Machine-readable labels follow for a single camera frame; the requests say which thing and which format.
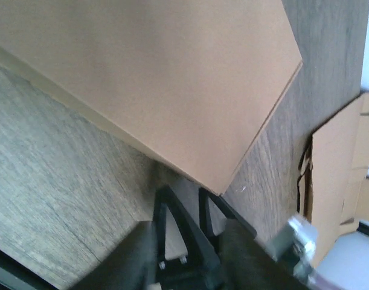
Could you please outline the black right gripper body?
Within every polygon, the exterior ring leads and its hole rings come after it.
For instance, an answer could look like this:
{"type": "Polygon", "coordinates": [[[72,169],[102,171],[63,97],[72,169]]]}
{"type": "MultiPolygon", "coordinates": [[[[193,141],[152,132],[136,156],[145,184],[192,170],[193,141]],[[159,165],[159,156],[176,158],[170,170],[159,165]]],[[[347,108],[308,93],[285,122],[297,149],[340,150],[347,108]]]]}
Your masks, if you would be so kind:
{"type": "Polygon", "coordinates": [[[237,221],[227,219],[217,247],[220,265],[201,270],[169,260],[165,267],[157,261],[155,229],[139,223],[129,235],[72,289],[308,289],[276,263],[256,237],[237,221]]]}

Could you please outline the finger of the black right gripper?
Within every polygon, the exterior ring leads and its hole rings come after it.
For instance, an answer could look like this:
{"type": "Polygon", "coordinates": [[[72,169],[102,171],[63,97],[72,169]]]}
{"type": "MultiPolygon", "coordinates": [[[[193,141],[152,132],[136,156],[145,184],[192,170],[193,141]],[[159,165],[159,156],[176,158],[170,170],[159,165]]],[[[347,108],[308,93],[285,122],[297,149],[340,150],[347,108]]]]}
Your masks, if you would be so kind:
{"type": "Polygon", "coordinates": [[[195,223],[174,191],[167,185],[156,191],[153,223],[157,234],[158,263],[168,264],[165,258],[165,237],[167,212],[173,216],[175,224],[187,250],[186,256],[178,257],[181,265],[193,266],[201,270],[212,270],[220,265],[220,259],[204,233],[195,223]]]}
{"type": "Polygon", "coordinates": [[[222,196],[217,196],[209,192],[207,189],[201,187],[199,194],[199,226],[206,238],[210,242],[218,242],[220,234],[215,234],[213,230],[210,202],[214,204],[217,210],[222,214],[223,219],[231,219],[237,221],[248,230],[251,237],[257,237],[257,231],[251,226],[222,196]]]}

